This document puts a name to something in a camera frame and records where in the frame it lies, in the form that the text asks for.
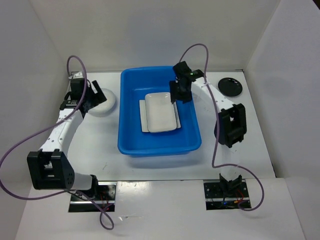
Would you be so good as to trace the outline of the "white round fluted bowl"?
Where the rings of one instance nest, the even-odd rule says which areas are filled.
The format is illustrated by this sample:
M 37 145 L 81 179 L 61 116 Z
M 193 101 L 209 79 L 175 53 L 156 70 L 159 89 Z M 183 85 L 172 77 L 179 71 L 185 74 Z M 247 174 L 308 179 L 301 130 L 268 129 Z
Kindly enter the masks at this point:
M 102 92 L 106 97 L 106 101 L 100 103 L 94 108 L 90 109 L 88 113 L 91 116 L 102 118 L 108 116 L 116 107 L 116 95 L 107 88 L 102 88 Z

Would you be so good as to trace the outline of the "cream rectangular plate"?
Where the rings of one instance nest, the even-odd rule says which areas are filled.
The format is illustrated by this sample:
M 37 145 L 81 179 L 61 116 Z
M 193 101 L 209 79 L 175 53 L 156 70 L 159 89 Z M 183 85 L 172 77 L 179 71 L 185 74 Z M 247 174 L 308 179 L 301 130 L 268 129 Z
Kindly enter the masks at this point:
M 170 132 L 181 127 L 176 103 L 169 92 L 149 93 L 144 98 L 146 125 L 150 133 Z

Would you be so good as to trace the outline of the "white square black-rimmed plate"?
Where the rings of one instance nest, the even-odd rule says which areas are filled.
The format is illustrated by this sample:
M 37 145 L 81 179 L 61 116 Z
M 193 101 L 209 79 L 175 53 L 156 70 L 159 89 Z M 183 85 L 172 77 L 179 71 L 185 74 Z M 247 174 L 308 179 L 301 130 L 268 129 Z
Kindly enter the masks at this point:
M 176 103 L 165 103 L 162 106 L 155 103 L 146 104 L 139 101 L 141 129 L 144 133 L 162 133 L 181 127 Z

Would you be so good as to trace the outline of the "black round plate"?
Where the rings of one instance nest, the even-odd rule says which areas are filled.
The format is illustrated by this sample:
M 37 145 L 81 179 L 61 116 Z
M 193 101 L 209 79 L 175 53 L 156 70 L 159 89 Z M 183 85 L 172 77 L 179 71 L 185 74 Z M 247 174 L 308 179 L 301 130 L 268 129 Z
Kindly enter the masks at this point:
M 243 92 L 242 84 L 232 77 L 222 78 L 217 86 L 219 91 L 227 97 L 237 97 Z

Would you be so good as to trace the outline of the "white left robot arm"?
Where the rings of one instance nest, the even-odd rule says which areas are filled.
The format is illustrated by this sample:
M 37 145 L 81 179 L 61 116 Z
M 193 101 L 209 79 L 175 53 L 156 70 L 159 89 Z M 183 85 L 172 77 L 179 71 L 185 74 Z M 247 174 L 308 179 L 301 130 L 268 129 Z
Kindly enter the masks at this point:
M 100 194 L 97 177 L 75 172 L 68 150 L 86 113 L 107 98 L 95 80 L 73 79 L 70 87 L 60 105 L 57 126 L 38 151 L 28 154 L 28 169 L 36 190 L 79 190 L 87 199 L 94 200 Z

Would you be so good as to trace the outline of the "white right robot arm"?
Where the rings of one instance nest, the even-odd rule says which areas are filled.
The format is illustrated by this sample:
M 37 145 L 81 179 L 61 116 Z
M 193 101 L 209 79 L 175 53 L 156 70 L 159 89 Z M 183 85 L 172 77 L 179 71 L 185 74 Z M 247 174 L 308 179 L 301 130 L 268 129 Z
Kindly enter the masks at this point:
M 185 61 L 172 67 L 175 80 L 169 82 L 170 101 L 183 104 L 200 97 L 206 104 L 213 104 L 216 114 L 214 136 L 221 146 L 221 164 L 215 165 L 217 148 L 214 148 L 212 167 L 220 169 L 219 191 L 225 197 L 237 191 L 236 182 L 240 181 L 239 165 L 240 143 L 247 133 L 246 109 L 243 104 L 235 104 L 227 99 L 217 88 L 207 81 L 206 74 L 200 69 L 191 70 Z

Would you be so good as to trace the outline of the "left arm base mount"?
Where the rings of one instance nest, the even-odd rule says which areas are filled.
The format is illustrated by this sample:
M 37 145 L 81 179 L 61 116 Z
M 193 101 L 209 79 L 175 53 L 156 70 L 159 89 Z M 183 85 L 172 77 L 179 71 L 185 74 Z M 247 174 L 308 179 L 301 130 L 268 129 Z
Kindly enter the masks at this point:
M 106 212 L 115 211 L 115 200 L 117 192 L 117 183 L 108 181 L 99 181 L 95 191 L 81 190 L 82 193 L 87 195 L 94 201 L 100 208 Z M 71 193 L 69 201 L 69 213 L 93 213 L 99 210 L 88 200 L 82 193 L 76 191 Z

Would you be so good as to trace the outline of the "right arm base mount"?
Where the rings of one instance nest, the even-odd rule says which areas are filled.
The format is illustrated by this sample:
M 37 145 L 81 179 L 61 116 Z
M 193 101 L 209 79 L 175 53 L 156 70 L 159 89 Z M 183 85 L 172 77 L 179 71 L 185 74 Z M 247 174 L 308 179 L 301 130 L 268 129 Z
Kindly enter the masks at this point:
M 238 204 L 244 209 L 252 208 L 245 180 L 232 193 L 224 193 L 218 180 L 205 180 L 203 188 L 207 211 L 239 209 Z

